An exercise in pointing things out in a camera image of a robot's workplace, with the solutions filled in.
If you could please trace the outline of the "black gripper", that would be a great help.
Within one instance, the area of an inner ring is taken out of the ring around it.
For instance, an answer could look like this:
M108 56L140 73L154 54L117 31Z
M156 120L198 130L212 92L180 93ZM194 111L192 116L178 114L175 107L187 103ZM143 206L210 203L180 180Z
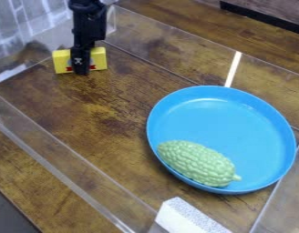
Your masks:
M107 5L100 0L69 0L73 12L75 46L71 49L72 68L77 75L89 73L91 47L105 38Z

